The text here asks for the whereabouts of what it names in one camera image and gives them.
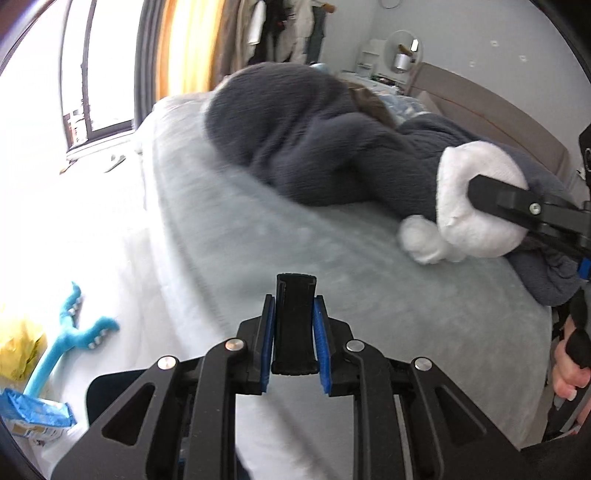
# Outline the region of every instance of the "gray bedsheet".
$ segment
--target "gray bedsheet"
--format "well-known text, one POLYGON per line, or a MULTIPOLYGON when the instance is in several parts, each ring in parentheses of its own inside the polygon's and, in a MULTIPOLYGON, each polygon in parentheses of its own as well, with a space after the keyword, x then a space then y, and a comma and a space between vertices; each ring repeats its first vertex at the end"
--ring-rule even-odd
MULTIPOLYGON (((278 273, 315 275, 329 315, 386 356, 433 359, 519 445, 551 322, 508 262, 421 266, 375 205, 290 203, 221 163, 202 136, 203 99, 162 100, 138 132, 158 275, 187 351, 202 355, 259 315, 278 273)), ((315 376, 272 377, 269 394, 241 398, 236 435, 255 480, 351 478, 352 400, 323 396, 315 376)))

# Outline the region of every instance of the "hanging clothes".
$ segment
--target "hanging clothes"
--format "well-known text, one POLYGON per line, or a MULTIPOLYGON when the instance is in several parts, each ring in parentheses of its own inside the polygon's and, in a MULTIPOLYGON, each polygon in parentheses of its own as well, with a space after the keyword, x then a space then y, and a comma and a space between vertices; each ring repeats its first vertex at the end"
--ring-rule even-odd
POLYGON ((285 28, 279 32, 273 51, 269 52, 268 60, 282 63, 290 61, 296 44, 297 3, 300 0, 283 0, 285 10, 285 28))
POLYGON ((306 63, 306 51, 308 38, 314 28, 314 16, 312 15, 312 0, 295 0, 293 5, 295 16, 294 39, 290 46, 293 63, 306 63))
POLYGON ((241 0, 236 19, 236 48, 232 59, 232 73, 242 70, 248 65, 248 60, 254 54, 254 49, 249 45, 249 33, 254 11, 259 0, 241 0))
POLYGON ((314 27, 312 34, 308 41, 306 63, 318 63, 320 58, 320 51, 322 50, 322 42, 324 41, 324 23, 326 22, 326 10, 324 4, 321 6, 312 6, 312 14, 314 17, 314 27))
POLYGON ((287 29, 288 9, 283 0, 265 0, 267 15, 262 26, 261 41, 255 47, 254 55, 248 60, 249 65, 255 65, 264 61, 282 62, 283 51, 277 50, 280 35, 287 29))

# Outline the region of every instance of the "plastic bag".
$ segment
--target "plastic bag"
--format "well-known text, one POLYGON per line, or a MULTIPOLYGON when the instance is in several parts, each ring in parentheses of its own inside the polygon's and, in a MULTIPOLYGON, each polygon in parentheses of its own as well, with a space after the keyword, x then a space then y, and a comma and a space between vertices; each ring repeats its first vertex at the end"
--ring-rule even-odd
POLYGON ((0 303, 0 376, 15 382, 28 377, 47 349, 43 327, 0 303))
POLYGON ((10 388, 0 393, 0 416, 13 435, 46 442, 76 425, 67 403, 29 397, 10 388))

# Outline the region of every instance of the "blue gripper pad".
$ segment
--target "blue gripper pad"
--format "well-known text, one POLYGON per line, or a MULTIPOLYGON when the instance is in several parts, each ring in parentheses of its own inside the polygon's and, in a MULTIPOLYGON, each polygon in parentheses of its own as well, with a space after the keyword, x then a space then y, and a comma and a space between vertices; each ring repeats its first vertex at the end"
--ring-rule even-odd
POLYGON ((591 260, 588 258, 584 258, 582 262, 579 264, 579 277, 584 280, 589 280, 589 273, 591 270, 591 260))
POLYGON ((261 351, 261 391, 266 392, 269 385, 269 376, 271 375, 271 353, 273 352, 273 331, 275 329, 275 297, 271 299, 265 326, 265 339, 261 351))
POLYGON ((316 358, 320 365, 320 383, 324 393, 330 394, 332 389, 332 376, 330 374, 329 343, 324 330, 324 319, 318 299, 314 299, 314 311, 312 314, 312 326, 314 329, 314 341, 316 342, 316 358))

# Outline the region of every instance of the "metal screw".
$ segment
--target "metal screw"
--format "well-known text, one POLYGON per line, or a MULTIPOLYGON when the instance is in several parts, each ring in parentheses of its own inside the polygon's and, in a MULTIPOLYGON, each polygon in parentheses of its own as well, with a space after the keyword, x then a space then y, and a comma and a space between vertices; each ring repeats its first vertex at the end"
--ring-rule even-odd
POLYGON ((177 364, 177 359, 173 356, 164 356, 158 360, 158 368, 160 370, 170 370, 177 364))
POLYGON ((349 340, 346 347, 349 352, 360 352, 365 348, 365 344, 361 340, 349 340))
POLYGON ((414 361, 414 367, 421 372, 428 372, 433 367, 433 362, 428 358, 417 358, 414 361))
POLYGON ((230 350, 231 352, 237 352, 238 350, 242 350, 244 348, 244 342, 239 338, 233 338, 226 342, 226 350, 230 350))
POLYGON ((532 203, 530 205, 530 212, 532 213, 532 215, 539 215, 542 211, 542 207, 540 206, 539 203, 532 203))

